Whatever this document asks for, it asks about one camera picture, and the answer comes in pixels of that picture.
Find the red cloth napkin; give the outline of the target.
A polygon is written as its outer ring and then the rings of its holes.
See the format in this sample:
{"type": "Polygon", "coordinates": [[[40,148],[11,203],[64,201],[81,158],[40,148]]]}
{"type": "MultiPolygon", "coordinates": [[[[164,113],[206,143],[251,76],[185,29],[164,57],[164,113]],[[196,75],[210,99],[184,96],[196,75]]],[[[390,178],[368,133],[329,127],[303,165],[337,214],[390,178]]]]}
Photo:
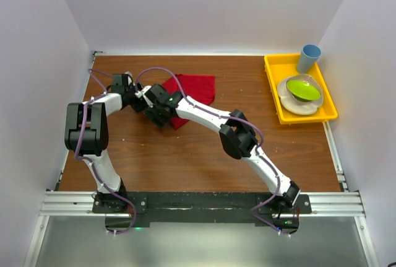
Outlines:
{"type": "MultiPolygon", "coordinates": [[[[215,76],[206,75],[190,75],[190,74],[176,74],[176,77],[181,84],[184,93],[192,97],[194,100],[210,105],[215,100],[215,76]]],[[[162,84],[170,94],[179,90],[177,82],[173,77],[169,78],[162,84]]],[[[172,118],[170,125],[177,130],[188,122],[182,118],[172,118]]]]}

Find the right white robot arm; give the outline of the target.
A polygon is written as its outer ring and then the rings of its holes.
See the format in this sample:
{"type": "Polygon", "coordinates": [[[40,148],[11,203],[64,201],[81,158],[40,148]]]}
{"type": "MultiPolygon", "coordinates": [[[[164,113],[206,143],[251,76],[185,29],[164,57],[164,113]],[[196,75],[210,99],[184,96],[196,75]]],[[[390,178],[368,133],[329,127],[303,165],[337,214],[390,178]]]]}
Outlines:
{"type": "Polygon", "coordinates": [[[284,175],[262,148],[264,135],[244,113],[226,112],[204,105],[182,89],[170,94],[160,84],[136,86],[136,97],[145,101],[146,110],[157,125],[173,117],[193,121],[217,133],[224,152],[233,159],[245,161],[274,194],[279,211],[291,212],[298,205],[299,186],[284,175]]]}

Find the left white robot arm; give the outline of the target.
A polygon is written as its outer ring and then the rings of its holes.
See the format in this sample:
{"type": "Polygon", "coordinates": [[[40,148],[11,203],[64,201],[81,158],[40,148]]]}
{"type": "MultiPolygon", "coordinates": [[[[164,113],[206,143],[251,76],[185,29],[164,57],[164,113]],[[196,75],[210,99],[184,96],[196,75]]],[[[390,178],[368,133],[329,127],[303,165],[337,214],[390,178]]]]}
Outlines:
{"type": "Polygon", "coordinates": [[[132,74],[112,75],[111,85],[103,89],[97,97],[67,106],[64,143],[74,152],[75,159],[83,161],[91,172],[97,184],[95,201],[113,212],[132,212],[123,181],[115,172],[107,151],[107,117],[136,102],[132,74]]]}

